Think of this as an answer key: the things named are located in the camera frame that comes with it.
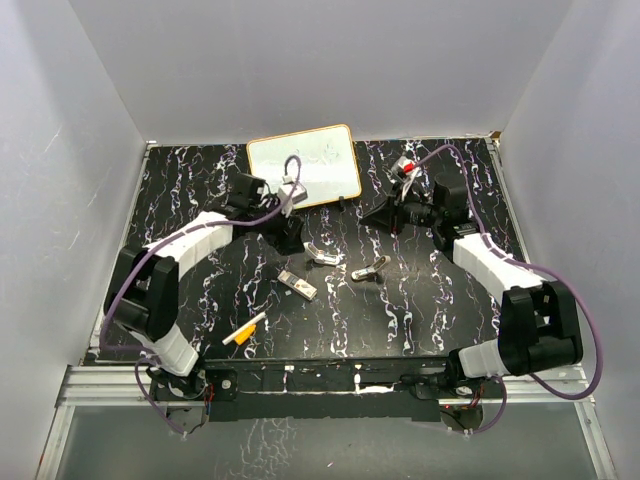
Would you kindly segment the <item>white staple box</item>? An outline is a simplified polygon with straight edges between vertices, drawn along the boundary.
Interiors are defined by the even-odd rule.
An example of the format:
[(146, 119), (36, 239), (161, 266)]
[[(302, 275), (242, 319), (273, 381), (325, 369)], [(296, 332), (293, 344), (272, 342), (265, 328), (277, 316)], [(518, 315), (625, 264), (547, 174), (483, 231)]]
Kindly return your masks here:
[(317, 295), (317, 289), (314, 286), (287, 270), (278, 274), (278, 281), (308, 301), (312, 301)]

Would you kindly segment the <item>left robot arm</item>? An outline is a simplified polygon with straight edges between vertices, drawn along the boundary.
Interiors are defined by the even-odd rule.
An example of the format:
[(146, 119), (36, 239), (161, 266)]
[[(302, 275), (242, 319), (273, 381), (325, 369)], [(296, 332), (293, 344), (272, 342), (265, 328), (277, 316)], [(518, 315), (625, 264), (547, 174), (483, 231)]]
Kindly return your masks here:
[(265, 180), (239, 174), (226, 201), (213, 203), (163, 239), (123, 247), (104, 302), (100, 347), (109, 348), (106, 331), (114, 323), (173, 375), (171, 385), (182, 397), (200, 396), (207, 376), (195, 367), (199, 354), (177, 326), (180, 280), (211, 254), (250, 233), (262, 236), (281, 255), (302, 253), (303, 221), (293, 210), (306, 199), (306, 189), (291, 176), (284, 176), (271, 193)]

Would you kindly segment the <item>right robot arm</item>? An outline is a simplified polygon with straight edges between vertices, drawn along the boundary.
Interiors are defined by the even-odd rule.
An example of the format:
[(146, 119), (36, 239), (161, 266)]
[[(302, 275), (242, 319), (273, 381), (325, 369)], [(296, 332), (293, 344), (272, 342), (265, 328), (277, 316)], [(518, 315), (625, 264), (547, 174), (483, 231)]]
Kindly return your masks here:
[(393, 235), (407, 225), (429, 228), (435, 247), (498, 301), (498, 336), (451, 351), (442, 382), (453, 394), (466, 397), (480, 387), (482, 378), (529, 375), (579, 363), (583, 343), (574, 295), (559, 281), (511, 264), (470, 213), (464, 179), (441, 173), (431, 198), (420, 195), (404, 178), (360, 220)]

